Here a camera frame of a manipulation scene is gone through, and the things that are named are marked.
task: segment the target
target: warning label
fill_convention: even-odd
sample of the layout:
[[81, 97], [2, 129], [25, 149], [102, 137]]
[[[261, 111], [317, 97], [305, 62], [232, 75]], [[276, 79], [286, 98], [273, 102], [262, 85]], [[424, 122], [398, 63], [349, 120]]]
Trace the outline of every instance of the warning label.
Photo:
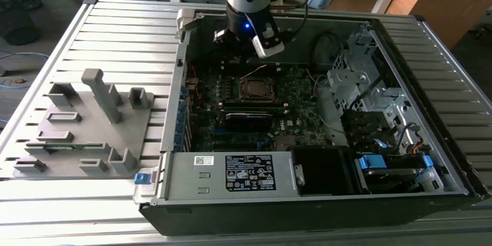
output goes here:
[[272, 155], [225, 156], [228, 191], [274, 190]]

